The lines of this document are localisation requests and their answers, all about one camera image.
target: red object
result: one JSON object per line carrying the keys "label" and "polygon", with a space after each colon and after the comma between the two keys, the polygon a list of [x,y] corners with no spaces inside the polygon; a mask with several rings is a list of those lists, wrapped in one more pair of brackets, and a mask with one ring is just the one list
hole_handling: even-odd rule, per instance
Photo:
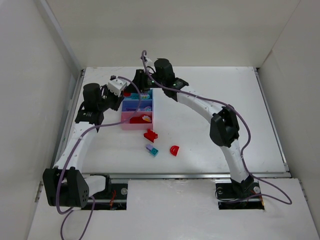
{"label": "red object", "polygon": [[170,148],[170,153],[171,153],[173,156],[177,156],[177,155],[178,155],[179,148],[180,148],[179,146],[173,145],[173,146]]}
{"label": "red object", "polygon": [[155,142],[155,139],[158,138],[158,134],[156,134],[154,131],[152,131],[151,129],[148,129],[147,132],[145,134],[143,134],[143,136],[148,139],[151,142]]}
{"label": "red object", "polygon": [[150,124],[149,121],[146,121],[146,120],[143,119],[144,116],[149,117],[148,115],[134,116],[134,117],[130,118],[129,122],[131,124]]}

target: screw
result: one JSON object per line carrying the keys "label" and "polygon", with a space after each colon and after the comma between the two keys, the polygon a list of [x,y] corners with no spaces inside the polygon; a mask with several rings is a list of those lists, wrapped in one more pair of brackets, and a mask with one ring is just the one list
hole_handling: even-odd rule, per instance
{"label": "screw", "polygon": [[122,195],[127,195],[127,193],[128,193],[128,189],[126,189],[125,187],[121,189]]}
{"label": "screw", "polygon": [[255,187],[253,188],[253,191],[254,191],[256,194],[261,193],[260,187],[258,187],[258,186],[255,186]]}
{"label": "screw", "polygon": [[216,189],[216,192],[217,192],[218,194],[223,194],[223,193],[224,193],[222,187],[218,187],[218,188]]}

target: white wall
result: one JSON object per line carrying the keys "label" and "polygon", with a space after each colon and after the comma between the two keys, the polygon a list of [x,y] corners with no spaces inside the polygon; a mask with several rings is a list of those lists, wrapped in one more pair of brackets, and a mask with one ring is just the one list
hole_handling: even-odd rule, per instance
{"label": "white wall", "polygon": [[320,232],[320,1],[301,0],[259,71],[292,175]]}
{"label": "white wall", "polygon": [[260,67],[299,0],[48,0],[82,67]]}
{"label": "white wall", "polygon": [[52,158],[70,70],[32,0],[0,0],[0,239],[22,240]]}

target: white table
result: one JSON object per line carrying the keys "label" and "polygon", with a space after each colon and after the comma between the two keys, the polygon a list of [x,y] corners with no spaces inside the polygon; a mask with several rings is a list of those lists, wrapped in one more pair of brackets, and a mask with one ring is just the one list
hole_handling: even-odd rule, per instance
{"label": "white table", "polygon": [[[291,197],[285,205],[264,197],[265,210],[219,210],[211,179],[131,180],[127,210],[95,211],[82,240],[319,240],[297,179],[271,179]],[[285,199],[260,183],[261,191]],[[66,240],[77,240],[89,211],[71,214]],[[28,240],[60,240],[64,215],[48,206],[44,191]]]}
{"label": "white table", "polygon": [[[88,83],[106,84],[110,76],[133,79],[137,67],[88,67],[82,87]],[[175,75],[203,96],[234,106],[252,132],[251,144],[244,152],[248,168],[254,173],[283,173],[284,162],[252,67],[174,67]],[[76,109],[83,101],[81,93]],[[121,110],[104,113],[103,124],[120,120]],[[240,146],[247,132],[240,122]],[[120,126],[99,130],[83,164],[83,173],[228,173],[225,157],[209,137],[210,125],[185,105],[154,90],[154,131],[158,133],[153,158],[145,149],[150,143],[145,131],[123,131]],[[178,156],[170,147],[180,146]]]}

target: robotic arm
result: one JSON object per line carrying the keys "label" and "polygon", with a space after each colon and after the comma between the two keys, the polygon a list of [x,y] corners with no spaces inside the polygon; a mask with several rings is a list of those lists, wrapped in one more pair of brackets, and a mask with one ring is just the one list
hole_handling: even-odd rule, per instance
{"label": "robotic arm", "polygon": [[[162,86],[199,94],[189,84],[176,77],[172,65],[167,59],[160,58],[154,62],[155,72],[152,77]],[[141,69],[136,70],[133,79],[138,89],[143,93],[150,88],[159,88],[148,75]],[[64,182],[61,185],[59,205],[63,207],[83,208],[88,198],[95,193],[105,190],[110,182],[108,175],[92,175],[84,178],[81,174],[83,161],[92,139],[96,136],[99,128],[91,129],[86,135],[81,137],[84,131],[102,124],[104,111],[113,109],[117,111],[124,99],[123,92],[136,93],[136,89],[127,82],[116,77],[111,77],[108,85],[99,86],[97,83],[89,83],[83,87],[84,101],[78,110],[72,137],[67,144],[61,158],[53,168],[47,168],[43,173],[43,183],[47,200],[50,206],[56,205],[56,193],[60,174],[66,164],[67,158],[75,143],[81,138],[81,142],[73,153],[70,162],[66,167]],[[182,103],[198,114],[203,116],[210,124],[210,138],[218,145],[227,161],[230,169],[232,188],[235,194],[241,198],[253,183],[243,165],[239,138],[239,124],[237,116],[231,106],[223,106],[182,92],[175,92],[163,88],[163,92],[169,98],[178,103]]]}

